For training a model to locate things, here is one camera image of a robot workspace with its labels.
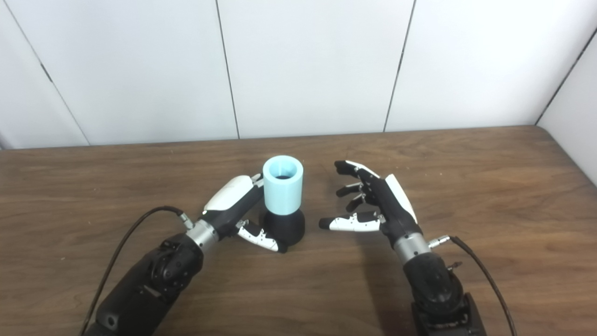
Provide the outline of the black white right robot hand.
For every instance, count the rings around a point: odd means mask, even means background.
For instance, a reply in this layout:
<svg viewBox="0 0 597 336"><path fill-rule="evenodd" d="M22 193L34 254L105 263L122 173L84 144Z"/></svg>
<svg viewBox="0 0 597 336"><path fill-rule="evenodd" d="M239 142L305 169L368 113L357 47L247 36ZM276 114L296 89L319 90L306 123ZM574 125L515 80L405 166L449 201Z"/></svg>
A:
<svg viewBox="0 0 597 336"><path fill-rule="evenodd" d="M345 215L325 217L319 227L330 231L381 231L393 246L401 238L422 234L401 185L393 174L381 178L373 170L352 161L335 161L337 173L359 179L343 186L336 196L357 195L346 206Z"/></svg>

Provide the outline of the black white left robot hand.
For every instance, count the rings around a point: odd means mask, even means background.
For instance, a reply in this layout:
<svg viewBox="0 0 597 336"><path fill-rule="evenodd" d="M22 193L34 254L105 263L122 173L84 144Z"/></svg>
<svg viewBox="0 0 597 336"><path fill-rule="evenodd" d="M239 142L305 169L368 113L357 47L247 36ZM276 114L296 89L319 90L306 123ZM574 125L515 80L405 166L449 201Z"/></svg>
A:
<svg viewBox="0 0 597 336"><path fill-rule="evenodd" d="M203 208L199 222L206 224L215 242L239 236L267 250L286 253L288 247L249 219L243 219L263 198L262 174L239 175L222 187Z"/></svg>

